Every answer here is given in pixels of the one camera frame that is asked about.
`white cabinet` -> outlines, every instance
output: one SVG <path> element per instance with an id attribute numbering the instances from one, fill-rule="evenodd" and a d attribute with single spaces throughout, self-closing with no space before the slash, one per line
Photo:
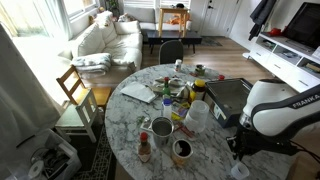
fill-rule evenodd
<path id="1" fill-rule="evenodd" d="M 250 57 L 298 92 L 320 84 L 320 73 L 309 67 L 320 67 L 314 51 L 285 37 L 270 37 L 261 33 L 250 51 Z"/>

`television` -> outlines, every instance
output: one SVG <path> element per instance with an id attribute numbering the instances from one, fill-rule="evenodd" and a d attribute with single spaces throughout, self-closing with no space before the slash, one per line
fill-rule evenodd
<path id="1" fill-rule="evenodd" d="M 289 39 L 288 43 L 292 40 L 311 50 L 317 49 L 320 46 L 320 4 L 304 2 L 282 35 Z"/>

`black container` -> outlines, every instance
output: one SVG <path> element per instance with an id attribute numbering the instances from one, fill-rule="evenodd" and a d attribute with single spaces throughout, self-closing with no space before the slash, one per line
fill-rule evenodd
<path id="1" fill-rule="evenodd" d="M 252 88 L 243 78 L 206 82 L 204 101 L 222 128 L 237 126 Z"/>

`jar lid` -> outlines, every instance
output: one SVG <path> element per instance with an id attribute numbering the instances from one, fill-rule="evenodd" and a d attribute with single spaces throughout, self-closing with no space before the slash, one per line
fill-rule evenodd
<path id="1" fill-rule="evenodd" d="M 140 134 L 140 140 L 147 140 L 148 139 L 148 134 L 146 132 L 142 132 Z"/>
<path id="2" fill-rule="evenodd" d="M 199 86 L 199 87 L 204 87 L 205 83 L 206 82 L 204 80 L 202 80 L 202 79 L 197 79 L 197 80 L 194 81 L 194 84 L 196 86 Z"/>
<path id="3" fill-rule="evenodd" d="M 172 103 L 171 99 L 166 98 L 163 100 L 164 105 L 170 105 L 171 103 Z"/>

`green bottle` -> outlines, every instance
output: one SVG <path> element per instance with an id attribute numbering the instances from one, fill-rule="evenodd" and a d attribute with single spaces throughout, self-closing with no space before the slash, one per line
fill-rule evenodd
<path id="1" fill-rule="evenodd" d="M 163 99 L 170 99 L 171 98 L 171 92 L 169 88 L 169 77 L 164 78 L 164 86 L 162 89 L 162 98 Z"/>

